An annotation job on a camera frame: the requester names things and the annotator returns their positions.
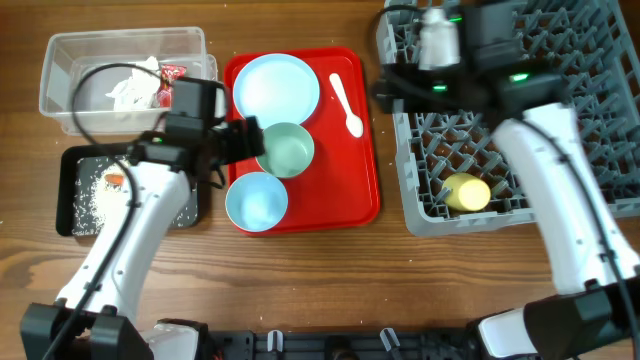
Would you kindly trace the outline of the yellow plastic cup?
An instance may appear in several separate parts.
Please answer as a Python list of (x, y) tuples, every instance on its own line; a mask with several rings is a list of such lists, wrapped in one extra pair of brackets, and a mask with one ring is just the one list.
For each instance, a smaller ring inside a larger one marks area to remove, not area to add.
[(489, 186), (480, 178), (467, 173), (451, 175), (444, 181), (443, 188), (449, 191), (444, 203), (457, 211), (480, 211), (491, 199)]

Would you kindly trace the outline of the white plastic spoon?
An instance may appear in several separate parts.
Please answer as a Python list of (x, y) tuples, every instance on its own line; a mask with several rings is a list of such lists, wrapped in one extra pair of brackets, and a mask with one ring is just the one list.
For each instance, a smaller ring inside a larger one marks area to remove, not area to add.
[(330, 74), (329, 81), (345, 112), (347, 130), (353, 137), (361, 138), (364, 134), (364, 125), (361, 118), (358, 117), (351, 109), (340, 75), (337, 73)]

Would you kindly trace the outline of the light blue bowl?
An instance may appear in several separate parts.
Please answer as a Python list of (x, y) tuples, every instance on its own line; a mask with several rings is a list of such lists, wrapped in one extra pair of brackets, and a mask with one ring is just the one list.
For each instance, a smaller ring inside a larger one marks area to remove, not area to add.
[(240, 176), (229, 187), (226, 213), (231, 222), (247, 232), (264, 232), (285, 216), (289, 199), (284, 184), (275, 176), (252, 172)]

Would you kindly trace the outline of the orange carrot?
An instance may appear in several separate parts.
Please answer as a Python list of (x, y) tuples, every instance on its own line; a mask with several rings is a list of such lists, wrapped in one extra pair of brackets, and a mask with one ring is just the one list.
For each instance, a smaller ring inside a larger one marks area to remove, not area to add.
[(122, 174), (107, 174), (104, 179), (107, 184), (115, 187), (121, 187), (125, 182), (125, 176)]

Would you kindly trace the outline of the white tissue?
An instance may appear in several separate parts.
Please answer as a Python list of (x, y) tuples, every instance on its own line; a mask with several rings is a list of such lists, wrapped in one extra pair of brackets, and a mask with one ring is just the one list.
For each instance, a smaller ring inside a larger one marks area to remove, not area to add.
[(152, 72), (133, 69), (131, 75), (116, 84), (106, 96), (114, 100), (114, 111), (145, 110), (153, 108), (156, 93), (161, 85), (160, 64), (156, 57), (150, 56), (145, 61), (136, 62), (136, 66)]

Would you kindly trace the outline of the red snack wrapper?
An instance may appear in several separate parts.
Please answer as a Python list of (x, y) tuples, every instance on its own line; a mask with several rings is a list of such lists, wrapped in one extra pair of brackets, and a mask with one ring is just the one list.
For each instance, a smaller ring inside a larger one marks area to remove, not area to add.
[(160, 68), (161, 85), (156, 93), (159, 107), (170, 107), (173, 96), (173, 83), (187, 72), (187, 68), (181, 65), (163, 64)]

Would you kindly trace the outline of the mint green bowl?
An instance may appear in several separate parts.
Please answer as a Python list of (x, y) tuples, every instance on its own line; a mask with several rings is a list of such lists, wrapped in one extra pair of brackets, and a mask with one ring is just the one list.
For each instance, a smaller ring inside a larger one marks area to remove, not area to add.
[(265, 153), (256, 158), (260, 168), (278, 178), (294, 178), (311, 164), (315, 143), (301, 125), (277, 123), (263, 131)]

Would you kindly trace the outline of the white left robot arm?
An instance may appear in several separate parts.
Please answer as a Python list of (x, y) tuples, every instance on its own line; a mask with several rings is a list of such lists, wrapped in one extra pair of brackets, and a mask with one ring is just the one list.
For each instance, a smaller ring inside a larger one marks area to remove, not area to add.
[(134, 322), (142, 285), (192, 188), (221, 166), (261, 155), (253, 117), (208, 123), (171, 115), (162, 132), (129, 147), (123, 196), (92, 249), (51, 305), (33, 303), (20, 335), (29, 359), (211, 359), (207, 324), (163, 319), (140, 332)]

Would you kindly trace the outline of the light blue plate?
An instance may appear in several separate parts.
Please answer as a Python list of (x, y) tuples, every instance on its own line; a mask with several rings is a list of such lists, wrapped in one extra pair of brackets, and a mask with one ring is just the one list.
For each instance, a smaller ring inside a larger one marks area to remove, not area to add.
[(232, 93), (239, 114), (255, 117), (259, 127), (266, 129), (308, 120), (319, 104), (320, 83), (300, 58), (273, 53), (249, 61), (239, 71)]

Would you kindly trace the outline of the white rice grains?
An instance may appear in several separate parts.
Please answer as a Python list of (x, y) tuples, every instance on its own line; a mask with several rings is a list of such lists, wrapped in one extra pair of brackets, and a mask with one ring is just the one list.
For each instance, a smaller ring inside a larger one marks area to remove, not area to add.
[(87, 157), (77, 162), (74, 183), (73, 219), (71, 233), (74, 236), (97, 235), (107, 216), (116, 210), (122, 198), (122, 186), (106, 183), (107, 174), (122, 174), (122, 170), (107, 157)]

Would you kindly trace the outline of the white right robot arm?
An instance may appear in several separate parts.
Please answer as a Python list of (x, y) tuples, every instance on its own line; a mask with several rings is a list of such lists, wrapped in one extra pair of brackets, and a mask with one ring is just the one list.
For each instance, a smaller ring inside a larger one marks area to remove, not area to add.
[(489, 357), (569, 359), (638, 338), (639, 256), (596, 182), (558, 73), (541, 61), (484, 70), (385, 64), (374, 96), (385, 112), (482, 114), (534, 211), (556, 292), (481, 319)]

